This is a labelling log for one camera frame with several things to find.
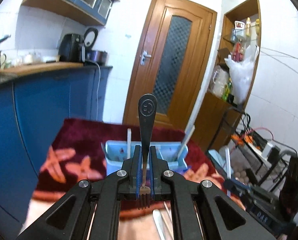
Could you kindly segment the wooden chopstick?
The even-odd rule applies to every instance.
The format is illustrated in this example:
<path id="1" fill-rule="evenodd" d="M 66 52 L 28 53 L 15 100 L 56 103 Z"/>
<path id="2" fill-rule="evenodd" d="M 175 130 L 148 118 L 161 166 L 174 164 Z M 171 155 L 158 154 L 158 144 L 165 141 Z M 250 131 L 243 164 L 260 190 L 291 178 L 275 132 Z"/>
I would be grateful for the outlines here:
<path id="1" fill-rule="evenodd" d="M 172 229 L 172 216 L 171 216 L 171 211 L 169 210 L 169 207 L 168 207 L 168 204 L 167 202 L 163 202 L 164 204 L 164 208 L 165 208 L 165 211 L 166 211 L 166 214 L 167 214 L 167 217 L 168 218 L 165 218 L 163 217 L 163 221 L 167 227 L 167 230 L 171 236 L 171 239 L 174 239 L 174 236 L 173 236 L 173 229 Z"/>

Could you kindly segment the white chopstick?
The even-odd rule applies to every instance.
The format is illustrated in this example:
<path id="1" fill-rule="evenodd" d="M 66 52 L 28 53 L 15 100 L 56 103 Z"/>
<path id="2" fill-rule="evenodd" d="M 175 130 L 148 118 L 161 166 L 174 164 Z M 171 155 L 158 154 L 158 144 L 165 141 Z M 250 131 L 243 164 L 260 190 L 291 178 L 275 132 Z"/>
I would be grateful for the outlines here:
<path id="1" fill-rule="evenodd" d="M 182 140 L 180 148 L 178 149 L 178 152 L 177 152 L 178 158 L 180 157 L 181 153 L 184 151 L 184 148 L 187 145 L 187 143 L 189 142 L 189 140 L 191 139 L 191 136 L 194 133 L 194 131 L 195 131 L 195 126 L 192 125 L 190 130 L 188 132 L 186 132 L 186 135 L 185 135 L 184 139 Z"/>

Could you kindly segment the white handled utensil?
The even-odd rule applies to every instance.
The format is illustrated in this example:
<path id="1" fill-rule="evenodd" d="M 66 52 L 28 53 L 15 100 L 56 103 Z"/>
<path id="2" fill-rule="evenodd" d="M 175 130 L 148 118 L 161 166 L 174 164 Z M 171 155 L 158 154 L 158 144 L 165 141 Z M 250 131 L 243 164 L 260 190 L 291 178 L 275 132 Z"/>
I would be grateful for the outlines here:
<path id="1" fill-rule="evenodd" d="M 132 131 L 130 128 L 127 129 L 127 158 L 131 158 L 131 141 L 132 141 Z"/>

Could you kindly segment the steel fork smiley handle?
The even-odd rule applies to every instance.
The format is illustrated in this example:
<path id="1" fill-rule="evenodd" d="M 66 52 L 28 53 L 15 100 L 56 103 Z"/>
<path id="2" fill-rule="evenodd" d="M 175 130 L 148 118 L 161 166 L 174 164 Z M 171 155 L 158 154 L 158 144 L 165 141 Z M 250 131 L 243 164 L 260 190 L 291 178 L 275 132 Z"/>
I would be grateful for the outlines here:
<path id="1" fill-rule="evenodd" d="M 156 111 L 156 97 L 153 94 L 144 94 L 138 102 L 142 156 L 142 181 L 139 190 L 139 204 L 141 209 L 146 209 L 150 206 L 151 189 L 146 185 L 146 170 Z"/>

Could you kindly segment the blue lower kitchen cabinets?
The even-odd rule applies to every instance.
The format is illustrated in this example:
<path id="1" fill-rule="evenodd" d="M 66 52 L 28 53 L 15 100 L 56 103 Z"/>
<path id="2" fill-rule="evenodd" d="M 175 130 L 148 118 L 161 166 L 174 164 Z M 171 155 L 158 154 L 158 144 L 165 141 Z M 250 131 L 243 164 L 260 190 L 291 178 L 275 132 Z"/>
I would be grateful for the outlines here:
<path id="1" fill-rule="evenodd" d="M 0 218 L 22 223 L 66 118 L 101 121 L 110 67 L 0 75 Z"/>

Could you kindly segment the light blue lidded container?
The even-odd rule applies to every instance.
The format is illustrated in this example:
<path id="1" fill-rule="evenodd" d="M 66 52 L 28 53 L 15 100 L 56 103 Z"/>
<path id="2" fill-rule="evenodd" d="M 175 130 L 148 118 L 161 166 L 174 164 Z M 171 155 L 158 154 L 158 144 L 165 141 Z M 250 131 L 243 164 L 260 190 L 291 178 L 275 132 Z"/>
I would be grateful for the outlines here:
<path id="1" fill-rule="evenodd" d="M 220 152 L 216 150 L 208 150 L 208 157 L 213 163 L 216 171 L 225 179 L 227 179 L 227 167 L 226 167 L 226 158 L 225 158 L 225 148 L 226 146 L 220 149 Z"/>

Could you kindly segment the red floral plush blanket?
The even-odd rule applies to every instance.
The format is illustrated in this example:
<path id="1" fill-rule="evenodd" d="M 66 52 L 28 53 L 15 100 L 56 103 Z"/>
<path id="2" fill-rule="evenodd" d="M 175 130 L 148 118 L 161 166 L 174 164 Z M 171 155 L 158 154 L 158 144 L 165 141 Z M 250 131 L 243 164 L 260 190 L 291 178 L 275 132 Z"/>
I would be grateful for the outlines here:
<path id="1" fill-rule="evenodd" d="M 132 139 L 140 141 L 139 126 L 115 125 L 83 119 L 65 119 L 54 142 L 50 145 L 46 160 L 39 169 L 38 183 L 32 194 L 35 200 L 58 201 L 69 189 L 82 179 L 91 182 L 104 179 L 107 171 L 105 154 L 101 143 L 108 140 L 127 139 L 127 129 L 132 131 Z M 152 141 L 181 141 L 184 131 L 155 127 Z M 191 166 L 184 173 L 187 180 L 201 182 L 210 180 L 224 193 L 224 178 L 216 171 L 201 148 L 190 139 L 189 152 L 185 157 Z M 130 220 L 148 215 L 154 209 L 163 209 L 162 202 L 154 202 L 149 209 L 139 210 L 135 202 L 123 201 L 120 218 Z"/>

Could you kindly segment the white utensil holder box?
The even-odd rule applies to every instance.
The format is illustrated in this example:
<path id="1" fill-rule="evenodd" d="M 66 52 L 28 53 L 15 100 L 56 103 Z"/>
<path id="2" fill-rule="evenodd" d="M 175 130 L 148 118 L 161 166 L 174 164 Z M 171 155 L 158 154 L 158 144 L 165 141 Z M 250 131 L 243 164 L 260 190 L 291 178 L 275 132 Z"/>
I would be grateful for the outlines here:
<path id="1" fill-rule="evenodd" d="M 105 145 L 102 147 L 105 150 L 104 153 L 107 163 L 106 174 L 109 175 L 120 170 L 123 162 L 133 157 L 136 145 L 141 145 L 141 142 L 132 141 L 129 150 L 126 141 L 106 141 Z M 156 147 L 158 159 L 167 161 L 169 169 L 173 172 L 184 173 L 188 169 L 185 161 L 188 154 L 188 147 L 185 146 L 182 152 L 178 153 L 178 150 L 182 147 L 181 142 L 151 142 L 150 145 Z"/>

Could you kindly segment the white plastic bag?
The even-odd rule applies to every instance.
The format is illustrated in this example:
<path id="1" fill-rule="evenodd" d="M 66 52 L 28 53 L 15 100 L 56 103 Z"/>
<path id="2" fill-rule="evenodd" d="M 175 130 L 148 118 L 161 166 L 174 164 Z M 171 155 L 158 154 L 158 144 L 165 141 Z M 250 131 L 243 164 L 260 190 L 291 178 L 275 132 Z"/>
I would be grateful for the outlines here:
<path id="1" fill-rule="evenodd" d="M 229 67 L 233 95 L 237 105 L 243 104 L 247 98 L 259 50 L 259 46 L 248 46 L 245 51 L 245 59 L 241 62 L 235 62 L 231 57 L 224 59 L 225 64 Z"/>

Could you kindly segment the wooden shelf niche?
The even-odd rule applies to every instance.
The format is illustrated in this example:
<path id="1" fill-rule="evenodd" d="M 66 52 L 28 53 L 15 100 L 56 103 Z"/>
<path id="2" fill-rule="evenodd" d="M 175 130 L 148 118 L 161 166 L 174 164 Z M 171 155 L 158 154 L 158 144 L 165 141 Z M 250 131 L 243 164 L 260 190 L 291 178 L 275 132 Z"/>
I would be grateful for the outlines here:
<path id="1" fill-rule="evenodd" d="M 227 10 L 192 136 L 203 152 L 219 150 L 231 140 L 251 94 L 260 48 L 260 1 L 246 0 Z"/>

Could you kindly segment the wooden door with glass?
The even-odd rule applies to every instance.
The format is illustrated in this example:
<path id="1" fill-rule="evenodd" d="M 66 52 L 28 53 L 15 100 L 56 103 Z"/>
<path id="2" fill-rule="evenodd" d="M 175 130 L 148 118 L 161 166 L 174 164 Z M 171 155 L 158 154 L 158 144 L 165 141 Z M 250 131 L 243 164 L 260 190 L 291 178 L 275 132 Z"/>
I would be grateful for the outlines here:
<path id="1" fill-rule="evenodd" d="M 217 12 L 189 0 L 152 0 L 138 45 L 123 123 L 139 123 L 138 100 L 157 98 L 155 126 L 185 129 L 206 71 Z M 144 66 L 143 51 L 152 55 Z"/>

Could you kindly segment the black air fryer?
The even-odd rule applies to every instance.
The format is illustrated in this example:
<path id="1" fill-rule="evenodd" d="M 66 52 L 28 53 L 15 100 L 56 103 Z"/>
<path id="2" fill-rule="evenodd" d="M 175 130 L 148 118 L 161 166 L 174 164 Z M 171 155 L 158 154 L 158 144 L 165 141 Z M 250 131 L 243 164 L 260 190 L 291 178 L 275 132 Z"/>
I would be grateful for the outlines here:
<path id="1" fill-rule="evenodd" d="M 58 50 L 60 62 L 81 63 L 83 42 L 80 34 L 65 34 Z"/>

